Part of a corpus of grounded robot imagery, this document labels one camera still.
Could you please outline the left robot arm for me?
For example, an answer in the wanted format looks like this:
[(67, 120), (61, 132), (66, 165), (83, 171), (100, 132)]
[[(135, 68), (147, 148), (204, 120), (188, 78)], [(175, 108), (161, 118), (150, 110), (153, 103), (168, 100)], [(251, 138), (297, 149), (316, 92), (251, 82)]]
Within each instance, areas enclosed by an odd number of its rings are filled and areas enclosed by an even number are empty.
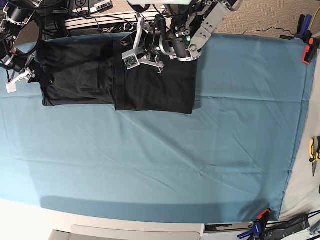
[(128, 70), (142, 64), (162, 73), (160, 56), (192, 62), (200, 58), (212, 33), (228, 11), (236, 12), (241, 0), (130, 0), (137, 18), (136, 30), (122, 39)]

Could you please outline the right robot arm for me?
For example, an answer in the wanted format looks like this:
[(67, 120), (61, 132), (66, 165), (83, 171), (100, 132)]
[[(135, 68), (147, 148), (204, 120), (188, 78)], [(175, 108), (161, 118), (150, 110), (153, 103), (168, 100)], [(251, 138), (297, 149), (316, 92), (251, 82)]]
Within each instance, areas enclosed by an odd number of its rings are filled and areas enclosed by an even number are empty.
[[(22, 80), (39, 83), (41, 88), (49, 87), (53, 81), (35, 60), (36, 50), (43, 40), (44, 22), (37, 12), (49, 8), (41, 0), (8, 0), (3, 7), (0, 21), (0, 67), (6, 71), (5, 81), (8, 93), (17, 91), (16, 84)], [(38, 38), (27, 53), (15, 47), (20, 32), (30, 23), (38, 24)]]

